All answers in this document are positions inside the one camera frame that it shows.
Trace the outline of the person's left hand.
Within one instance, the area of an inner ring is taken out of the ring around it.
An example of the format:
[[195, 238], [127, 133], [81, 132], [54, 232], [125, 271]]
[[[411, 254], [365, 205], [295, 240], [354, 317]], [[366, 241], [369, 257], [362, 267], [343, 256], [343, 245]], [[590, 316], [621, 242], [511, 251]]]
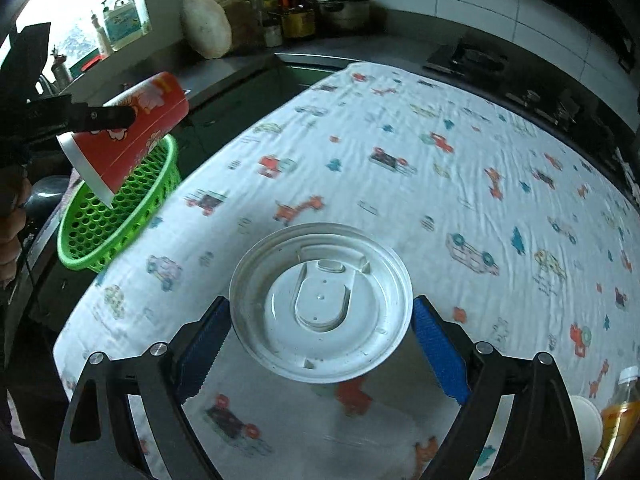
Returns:
[[21, 188], [18, 192], [13, 192], [12, 211], [1, 218], [1, 287], [6, 288], [13, 281], [16, 274], [17, 258], [21, 253], [21, 245], [18, 240], [18, 233], [24, 229], [26, 224], [26, 214], [24, 205], [32, 192], [32, 185], [24, 177]]

